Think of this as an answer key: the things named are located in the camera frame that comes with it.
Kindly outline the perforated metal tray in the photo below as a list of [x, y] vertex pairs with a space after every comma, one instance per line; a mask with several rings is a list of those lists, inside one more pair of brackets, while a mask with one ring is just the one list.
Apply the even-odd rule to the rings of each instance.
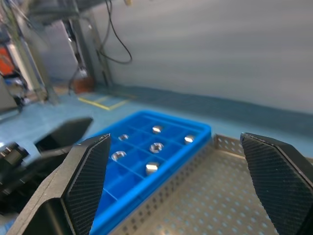
[[216, 135], [110, 235], [279, 235], [240, 139]]

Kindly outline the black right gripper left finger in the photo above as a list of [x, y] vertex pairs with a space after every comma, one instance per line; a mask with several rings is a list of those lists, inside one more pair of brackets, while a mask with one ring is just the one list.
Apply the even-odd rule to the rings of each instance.
[[89, 235], [101, 199], [110, 134], [76, 144], [36, 189], [6, 235]]

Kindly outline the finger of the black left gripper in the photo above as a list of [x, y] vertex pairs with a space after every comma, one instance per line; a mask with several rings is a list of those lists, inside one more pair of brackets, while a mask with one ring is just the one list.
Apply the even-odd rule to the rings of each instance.
[[22, 181], [42, 181], [65, 159], [72, 146], [52, 149], [28, 163], [23, 171]]
[[36, 141], [35, 146], [39, 152], [72, 146], [84, 136], [92, 122], [91, 117], [65, 121]]

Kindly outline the brown container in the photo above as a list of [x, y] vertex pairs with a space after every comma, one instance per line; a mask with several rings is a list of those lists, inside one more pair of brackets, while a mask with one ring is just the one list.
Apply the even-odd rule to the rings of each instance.
[[90, 76], [75, 78], [72, 88], [75, 94], [91, 93], [94, 91], [94, 79]]

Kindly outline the metal nut centre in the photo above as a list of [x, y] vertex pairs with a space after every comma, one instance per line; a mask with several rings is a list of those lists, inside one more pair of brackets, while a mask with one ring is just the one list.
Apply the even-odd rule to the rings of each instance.
[[151, 153], [156, 154], [156, 153], [159, 153], [160, 151], [162, 151], [163, 148], [164, 148], [164, 145], [163, 145], [162, 143], [160, 143], [160, 142], [154, 142], [154, 143], [152, 143], [152, 144], [150, 145], [149, 151], [150, 151]]

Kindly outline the orange machine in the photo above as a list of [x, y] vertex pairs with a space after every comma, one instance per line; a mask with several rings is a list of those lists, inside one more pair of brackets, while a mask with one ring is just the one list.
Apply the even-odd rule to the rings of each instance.
[[0, 72], [3, 75], [10, 75], [14, 72], [14, 64], [4, 46], [0, 46]]

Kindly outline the blue compartment tray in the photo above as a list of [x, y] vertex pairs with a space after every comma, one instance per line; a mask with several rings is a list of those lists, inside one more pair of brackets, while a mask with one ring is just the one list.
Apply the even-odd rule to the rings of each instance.
[[[152, 133], [155, 125], [163, 126], [160, 134]], [[212, 136], [207, 124], [148, 110], [133, 113], [96, 133], [103, 134], [110, 134], [111, 147], [102, 197], [89, 235], [108, 235]], [[120, 141], [122, 134], [129, 139]], [[195, 136], [191, 144], [184, 144], [186, 135]], [[154, 142], [164, 145], [156, 154], [149, 151]], [[116, 151], [125, 151], [127, 156], [113, 161], [111, 155]], [[158, 162], [158, 171], [146, 175], [148, 162]]]

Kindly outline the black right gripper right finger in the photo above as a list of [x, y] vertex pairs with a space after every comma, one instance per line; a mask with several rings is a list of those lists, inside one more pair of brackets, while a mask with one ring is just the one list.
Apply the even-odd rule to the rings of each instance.
[[255, 192], [279, 235], [313, 235], [313, 164], [291, 144], [241, 133]]

